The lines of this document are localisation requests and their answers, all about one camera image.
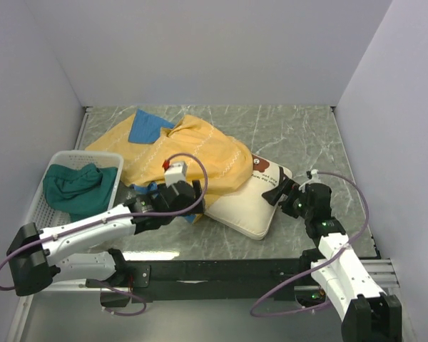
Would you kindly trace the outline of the blue and yellow pillowcase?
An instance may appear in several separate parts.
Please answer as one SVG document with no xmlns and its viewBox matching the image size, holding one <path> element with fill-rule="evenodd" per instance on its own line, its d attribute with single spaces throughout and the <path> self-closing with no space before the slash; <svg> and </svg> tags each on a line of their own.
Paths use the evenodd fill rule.
<svg viewBox="0 0 428 342">
<path fill-rule="evenodd" d="M 164 161 L 181 152 L 198 158 L 206 169 L 207 207 L 223 195 L 237 191 L 251 178 L 253 158 L 247 146 L 210 123 L 185 115 L 174 128 L 159 128 L 155 142 L 137 144 L 128 141 L 136 116 L 123 120 L 86 147 L 90 151 L 121 155 L 124 159 L 121 181 L 125 185 L 144 190 L 152 182 L 164 183 Z"/>
</svg>

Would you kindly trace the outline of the cream pillow with bear print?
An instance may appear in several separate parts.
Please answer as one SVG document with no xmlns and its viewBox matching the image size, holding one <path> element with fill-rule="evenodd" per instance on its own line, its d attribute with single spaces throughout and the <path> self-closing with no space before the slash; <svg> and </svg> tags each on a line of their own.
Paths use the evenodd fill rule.
<svg viewBox="0 0 428 342">
<path fill-rule="evenodd" d="M 276 204 L 265 198 L 292 171 L 275 162 L 253 155 L 253 173 L 236 192 L 217 199 L 205 215 L 254 240 L 263 239 L 270 228 Z"/>
</svg>

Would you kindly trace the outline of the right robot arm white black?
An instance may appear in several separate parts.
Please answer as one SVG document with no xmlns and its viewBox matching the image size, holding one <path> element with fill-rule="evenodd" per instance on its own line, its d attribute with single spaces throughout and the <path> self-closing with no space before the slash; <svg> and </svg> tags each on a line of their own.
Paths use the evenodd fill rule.
<svg viewBox="0 0 428 342">
<path fill-rule="evenodd" d="M 332 215 L 332 190 L 321 183 L 316 172 L 299 185 L 284 180 L 263 194 L 269 204 L 282 212 L 302 218 L 315 248 L 303 252 L 299 274 L 284 283 L 301 279 L 318 283 L 341 320 L 343 341 L 401 341 L 402 305 L 387 294 L 367 272 L 342 224 Z"/>
</svg>

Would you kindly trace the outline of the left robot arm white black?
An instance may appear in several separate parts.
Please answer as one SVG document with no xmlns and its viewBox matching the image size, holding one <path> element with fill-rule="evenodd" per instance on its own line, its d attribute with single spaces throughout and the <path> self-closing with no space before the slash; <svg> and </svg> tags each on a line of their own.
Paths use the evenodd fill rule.
<svg viewBox="0 0 428 342">
<path fill-rule="evenodd" d="M 128 268 L 118 252 L 89 257 L 84 250 L 111 239 L 159 229 L 175 217 L 202 214 L 206 184 L 194 180 L 159 185 L 103 213 L 69 224 L 22 226 L 6 252 L 17 296 L 36 294 L 57 281 L 95 279 L 120 286 Z"/>
</svg>

